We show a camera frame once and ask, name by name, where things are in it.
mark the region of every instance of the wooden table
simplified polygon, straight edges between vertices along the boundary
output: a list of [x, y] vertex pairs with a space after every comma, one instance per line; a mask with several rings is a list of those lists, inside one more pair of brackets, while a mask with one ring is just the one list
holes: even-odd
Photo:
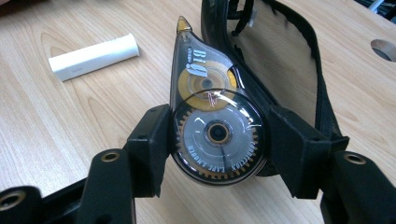
[[[348, 150], [396, 185], [396, 26], [352, 0], [281, 0], [315, 28], [322, 70]], [[85, 177], [92, 157], [122, 147], [143, 114], [169, 101], [179, 15], [200, 35], [200, 1], [14, 1], [0, 7], [0, 191], [44, 196]], [[134, 34], [141, 55], [61, 82], [48, 58]], [[279, 176], [213, 189], [172, 159], [160, 199], [137, 199], [138, 223], [319, 223], [319, 200], [292, 199]]]

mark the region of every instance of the gold tip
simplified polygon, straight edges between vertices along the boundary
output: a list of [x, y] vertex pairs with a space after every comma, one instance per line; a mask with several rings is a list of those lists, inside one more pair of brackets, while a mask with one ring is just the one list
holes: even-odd
[[178, 21], [177, 21], [177, 32], [182, 32], [182, 31], [192, 31], [192, 28], [190, 26], [190, 24], [187, 22], [187, 20], [180, 16], [178, 17]]

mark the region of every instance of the gold gear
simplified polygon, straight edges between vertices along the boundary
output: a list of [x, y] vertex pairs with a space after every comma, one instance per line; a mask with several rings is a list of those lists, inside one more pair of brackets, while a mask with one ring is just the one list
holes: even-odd
[[[190, 106], [203, 110], [214, 111], [222, 109], [228, 103], [224, 100], [217, 99], [220, 91], [211, 91], [210, 89], [221, 89], [236, 91], [236, 78], [233, 73], [222, 63], [207, 61], [206, 63], [197, 63], [207, 69], [207, 77], [191, 75], [184, 69], [178, 78], [178, 92], [183, 100]], [[224, 92], [227, 98], [232, 99], [233, 94]]]
[[[208, 169], [202, 167], [200, 164], [197, 164], [195, 162], [195, 160], [193, 159], [193, 157], [191, 156], [191, 154], [188, 152], [188, 150], [185, 147], [184, 137], [183, 137], [184, 126], [186, 124], [186, 121], [189, 118], [189, 116], [194, 112], [194, 110], [195, 109], [193, 109], [193, 108], [191, 109], [191, 111], [187, 110], [187, 113], [186, 113], [186, 115], [183, 116], [183, 119], [178, 121], [178, 123], [179, 123], [179, 126], [178, 126], [179, 132], [177, 132], [177, 139], [178, 139], [179, 142], [176, 144], [177, 152], [181, 151], [183, 155], [188, 155], [187, 158], [185, 157], [187, 162], [189, 164], [191, 164], [191, 163], [196, 164], [196, 166], [194, 166], [194, 169], [198, 171], [199, 175], [204, 175], [206, 178], [210, 177], [212, 179], [228, 179], [229, 177], [233, 178], [235, 176], [241, 175], [241, 172], [244, 173], [246, 171], [245, 167], [249, 167], [250, 166], [249, 163], [254, 161], [252, 159], [252, 157], [256, 156], [256, 153], [252, 153], [252, 156], [249, 158], [248, 162], [246, 162], [242, 167], [234, 170], [232, 173], [216, 173], [216, 172], [213, 172], [211, 170], [208, 170]], [[257, 135], [257, 132], [256, 132], [255, 128], [252, 129], [252, 133], [253, 133], [252, 137], [253, 137], [253, 140], [254, 140], [254, 144], [257, 145], [258, 144], [257, 139], [259, 138], [259, 136]]]

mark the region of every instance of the desk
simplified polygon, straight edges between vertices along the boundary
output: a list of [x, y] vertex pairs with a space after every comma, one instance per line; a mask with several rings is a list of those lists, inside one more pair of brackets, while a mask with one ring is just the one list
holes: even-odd
[[[0, 9], [0, 190], [44, 196], [84, 178], [92, 157], [122, 147], [143, 114], [168, 103], [179, 15], [200, 36], [200, 1], [16, 1]], [[396, 185], [396, 63], [370, 43], [396, 26], [352, 0], [281, 0], [315, 28], [348, 150]], [[49, 57], [134, 34], [141, 55], [61, 82]], [[224, 189], [190, 181], [169, 159], [160, 199], [137, 199], [138, 223], [319, 223], [319, 200], [292, 199], [279, 176]]]

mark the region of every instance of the gear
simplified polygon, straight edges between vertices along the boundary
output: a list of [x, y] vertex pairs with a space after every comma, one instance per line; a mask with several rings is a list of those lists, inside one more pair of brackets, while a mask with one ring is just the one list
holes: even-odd
[[231, 105], [211, 112], [190, 108], [177, 125], [177, 153], [206, 181], [239, 178], [259, 162], [260, 127], [247, 128], [246, 114]]
[[236, 79], [233, 73], [222, 63], [207, 61], [197, 63], [207, 70], [207, 77], [191, 75], [184, 69], [178, 78], [178, 91], [181, 98], [197, 109], [214, 111], [227, 105], [226, 101], [218, 101], [219, 92], [236, 91]]

